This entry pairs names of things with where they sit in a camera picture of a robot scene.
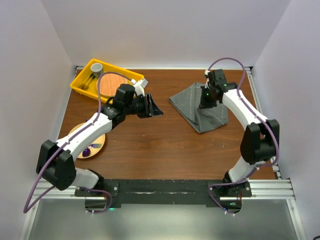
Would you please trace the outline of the grey cloth napkin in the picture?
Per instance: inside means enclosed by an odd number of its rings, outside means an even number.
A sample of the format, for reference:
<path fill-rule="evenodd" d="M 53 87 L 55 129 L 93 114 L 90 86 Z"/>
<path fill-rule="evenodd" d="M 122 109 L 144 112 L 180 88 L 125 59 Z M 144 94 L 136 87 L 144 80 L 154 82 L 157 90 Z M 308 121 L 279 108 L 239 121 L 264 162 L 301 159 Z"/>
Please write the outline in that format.
<path fill-rule="evenodd" d="M 213 131 L 228 124 L 228 110 L 223 104 L 200 109 L 201 87 L 195 82 L 181 92 L 171 96 L 169 102 L 182 117 L 199 133 Z"/>

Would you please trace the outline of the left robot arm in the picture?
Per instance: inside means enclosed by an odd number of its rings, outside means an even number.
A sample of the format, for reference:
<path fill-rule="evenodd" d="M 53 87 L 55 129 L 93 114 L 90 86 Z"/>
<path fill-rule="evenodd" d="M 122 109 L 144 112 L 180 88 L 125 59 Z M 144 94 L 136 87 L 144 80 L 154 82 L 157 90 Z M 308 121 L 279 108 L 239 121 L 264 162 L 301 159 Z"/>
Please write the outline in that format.
<path fill-rule="evenodd" d="M 85 188 L 92 196 L 104 190 L 101 175 L 90 169 L 75 167 L 75 160 L 100 136 L 110 132 L 127 115 L 141 119 L 162 116 L 152 95 L 138 94 L 130 84 L 121 84 L 116 94 L 82 126 L 55 142 L 45 141 L 40 148 L 36 173 L 60 191 L 70 186 Z"/>

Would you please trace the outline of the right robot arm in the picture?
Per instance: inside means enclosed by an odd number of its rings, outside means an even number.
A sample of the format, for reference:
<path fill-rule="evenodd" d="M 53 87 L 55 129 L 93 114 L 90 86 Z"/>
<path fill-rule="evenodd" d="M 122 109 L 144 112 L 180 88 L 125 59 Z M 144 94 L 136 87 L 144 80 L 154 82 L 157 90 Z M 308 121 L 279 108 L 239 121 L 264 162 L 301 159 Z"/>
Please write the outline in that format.
<path fill-rule="evenodd" d="M 240 144 L 241 157 L 225 173 L 222 183 L 212 185 L 212 188 L 233 197 L 259 167 L 279 156 L 280 124 L 260 113 L 235 82 L 228 83 L 223 70 L 206 70 L 204 76 L 206 83 L 201 88 L 199 108 L 209 109 L 223 104 L 244 129 Z"/>

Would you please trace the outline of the woven wicker plate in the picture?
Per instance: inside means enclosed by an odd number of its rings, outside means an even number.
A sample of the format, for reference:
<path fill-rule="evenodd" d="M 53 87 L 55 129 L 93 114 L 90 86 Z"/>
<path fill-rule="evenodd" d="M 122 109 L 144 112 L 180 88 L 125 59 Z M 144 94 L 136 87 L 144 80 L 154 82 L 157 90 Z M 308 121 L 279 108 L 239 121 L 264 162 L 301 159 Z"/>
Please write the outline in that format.
<path fill-rule="evenodd" d="M 109 73 L 102 76 L 99 83 L 99 92 L 105 97 L 114 97 L 117 91 L 117 88 L 121 84 L 127 84 L 128 80 L 123 76 Z"/>

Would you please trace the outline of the pale yellow round plate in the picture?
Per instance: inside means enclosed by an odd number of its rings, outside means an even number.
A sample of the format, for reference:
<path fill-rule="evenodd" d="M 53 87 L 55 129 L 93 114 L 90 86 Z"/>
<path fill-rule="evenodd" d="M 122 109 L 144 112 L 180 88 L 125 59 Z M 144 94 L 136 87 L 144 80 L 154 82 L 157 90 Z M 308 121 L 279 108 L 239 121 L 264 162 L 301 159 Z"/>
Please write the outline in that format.
<path fill-rule="evenodd" d="M 76 158 L 76 160 L 89 159 L 97 155 L 103 148 L 107 141 L 106 134 L 98 137 L 93 143 L 87 146 Z"/>

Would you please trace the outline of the iridescent fork on plate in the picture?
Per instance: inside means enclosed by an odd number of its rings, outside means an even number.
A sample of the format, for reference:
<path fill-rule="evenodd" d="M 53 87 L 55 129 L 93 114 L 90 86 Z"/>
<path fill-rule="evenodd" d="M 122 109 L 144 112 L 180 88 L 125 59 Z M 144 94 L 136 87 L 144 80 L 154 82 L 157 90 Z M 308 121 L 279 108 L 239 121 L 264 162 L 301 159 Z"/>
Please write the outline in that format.
<path fill-rule="evenodd" d="M 93 148 L 93 149 L 97 149 L 97 148 L 101 148 L 102 144 L 101 143 L 92 143 L 90 145 L 90 147 Z"/>

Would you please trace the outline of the white ceramic cup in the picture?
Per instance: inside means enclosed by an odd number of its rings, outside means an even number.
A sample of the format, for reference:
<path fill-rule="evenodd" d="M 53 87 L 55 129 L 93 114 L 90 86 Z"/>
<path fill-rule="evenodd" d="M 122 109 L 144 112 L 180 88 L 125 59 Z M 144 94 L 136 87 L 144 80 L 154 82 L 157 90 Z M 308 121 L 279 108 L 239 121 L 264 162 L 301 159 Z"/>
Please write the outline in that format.
<path fill-rule="evenodd" d="M 90 66 L 90 70 L 97 79 L 104 73 L 104 68 L 101 63 L 92 64 Z"/>

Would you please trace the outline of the dark cutlery in tray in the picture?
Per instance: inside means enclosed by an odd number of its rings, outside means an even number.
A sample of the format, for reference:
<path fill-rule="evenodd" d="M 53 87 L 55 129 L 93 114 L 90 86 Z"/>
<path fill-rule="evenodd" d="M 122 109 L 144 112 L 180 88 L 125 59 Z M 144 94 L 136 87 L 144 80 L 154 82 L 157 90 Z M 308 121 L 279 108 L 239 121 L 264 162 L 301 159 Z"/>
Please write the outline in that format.
<path fill-rule="evenodd" d="M 96 76 L 95 76 L 93 73 L 91 73 L 91 74 L 89 75 L 89 77 L 84 81 L 84 83 L 82 83 L 82 84 L 79 86 L 79 88 L 82 89 L 82 90 L 87 90 L 88 87 L 89 87 L 90 82 L 91 82 L 95 77 L 96 77 Z"/>

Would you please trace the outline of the yellow plastic tray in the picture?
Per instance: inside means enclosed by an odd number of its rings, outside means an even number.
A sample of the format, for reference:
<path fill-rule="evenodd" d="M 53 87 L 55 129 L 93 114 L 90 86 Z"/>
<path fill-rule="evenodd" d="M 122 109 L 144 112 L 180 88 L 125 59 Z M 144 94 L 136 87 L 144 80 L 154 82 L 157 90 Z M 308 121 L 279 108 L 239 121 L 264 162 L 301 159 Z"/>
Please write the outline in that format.
<path fill-rule="evenodd" d="M 91 59 L 88 64 L 82 69 L 82 71 L 75 77 L 75 79 L 72 81 L 72 83 L 70 84 L 70 87 L 75 90 L 77 93 L 87 96 L 89 98 L 98 100 L 98 87 L 97 87 L 97 82 L 98 82 L 98 78 L 94 78 L 89 86 L 87 90 L 83 90 L 81 88 L 79 88 L 79 86 L 85 82 L 85 80 L 90 76 L 90 74 L 92 73 L 91 71 L 91 65 L 94 63 L 100 63 L 103 65 L 103 69 L 104 69 L 104 73 L 105 72 L 116 72 L 116 73 L 120 73 L 126 77 L 129 78 L 129 80 L 127 79 L 128 83 L 130 84 L 131 79 L 134 79 L 136 81 L 141 80 L 143 78 L 145 78 L 142 74 L 133 72 L 131 70 L 128 69 L 124 69 L 122 67 L 110 64 L 110 63 L 106 63 L 103 62 L 101 60 L 98 59 Z M 101 102 L 105 103 L 109 97 L 103 96 L 100 94 L 100 98 L 101 98 Z"/>

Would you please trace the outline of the purple iridescent spoon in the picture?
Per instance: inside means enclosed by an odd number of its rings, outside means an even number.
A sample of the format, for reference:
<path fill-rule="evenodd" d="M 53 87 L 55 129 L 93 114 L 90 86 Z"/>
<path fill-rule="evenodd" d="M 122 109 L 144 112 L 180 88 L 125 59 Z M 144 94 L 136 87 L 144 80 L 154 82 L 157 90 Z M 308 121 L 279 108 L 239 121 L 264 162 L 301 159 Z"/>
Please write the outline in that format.
<path fill-rule="evenodd" d="M 90 149 L 89 149 L 88 147 L 86 147 L 86 148 L 83 150 L 83 152 L 82 152 L 82 157 L 83 157 L 83 158 L 87 158 L 87 157 L 90 156 L 90 154 L 91 154 Z"/>

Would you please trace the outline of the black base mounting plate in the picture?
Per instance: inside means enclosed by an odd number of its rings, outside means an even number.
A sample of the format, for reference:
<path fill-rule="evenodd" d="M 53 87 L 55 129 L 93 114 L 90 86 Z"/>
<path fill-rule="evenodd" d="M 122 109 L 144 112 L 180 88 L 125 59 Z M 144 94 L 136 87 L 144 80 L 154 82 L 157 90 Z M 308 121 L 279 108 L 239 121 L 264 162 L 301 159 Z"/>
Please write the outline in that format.
<path fill-rule="evenodd" d="M 238 213 L 242 200 L 252 196 L 249 182 L 222 186 L 221 180 L 106 179 L 103 192 L 77 189 L 87 210 L 123 205 L 204 205 Z"/>

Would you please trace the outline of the aluminium frame rail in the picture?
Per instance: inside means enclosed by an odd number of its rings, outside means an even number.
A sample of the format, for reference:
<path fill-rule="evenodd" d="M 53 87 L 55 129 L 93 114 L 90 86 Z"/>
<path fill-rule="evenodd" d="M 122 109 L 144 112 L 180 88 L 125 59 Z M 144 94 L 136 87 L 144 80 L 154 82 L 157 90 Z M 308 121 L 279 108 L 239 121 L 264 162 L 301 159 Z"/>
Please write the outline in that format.
<path fill-rule="evenodd" d="M 122 123 L 126 116 L 144 119 L 163 115 L 152 95 L 145 92 L 146 79 L 128 79 L 72 134 L 45 141 L 36 166 L 38 179 L 46 180 L 59 191 L 75 187 L 78 197 L 104 197 L 106 204 L 101 213 L 125 204 L 201 205 L 220 208 L 226 215 L 235 216 L 242 208 L 242 199 L 252 196 L 249 178 L 260 167 L 273 166 L 278 161 L 280 125 L 255 109 L 241 91 L 241 84 L 227 82 L 221 69 L 207 69 L 204 76 L 206 83 L 200 88 L 197 109 L 224 106 L 244 129 L 240 158 L 222 180 L 123 179 L 115 187 L 97 172 L 75 167 L 78 155 Z"/>

